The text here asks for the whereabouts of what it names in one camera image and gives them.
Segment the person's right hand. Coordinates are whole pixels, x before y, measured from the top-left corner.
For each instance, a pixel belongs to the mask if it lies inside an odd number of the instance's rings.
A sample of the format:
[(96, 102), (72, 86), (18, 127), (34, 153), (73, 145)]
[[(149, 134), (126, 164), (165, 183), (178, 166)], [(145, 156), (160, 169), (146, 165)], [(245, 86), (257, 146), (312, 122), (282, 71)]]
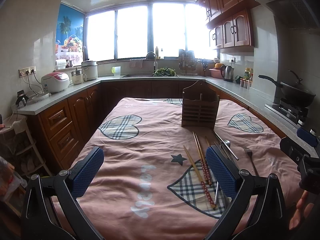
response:
[(314, 207), (314, 204), (308, 202), (309, 192), (304, 191), (300, 200), (296, 205), (296, 211), (293, 217), (290, 219), (289, 230), (293, 230), (299, 226), (303, 218), (308, 217), (309, 213)]

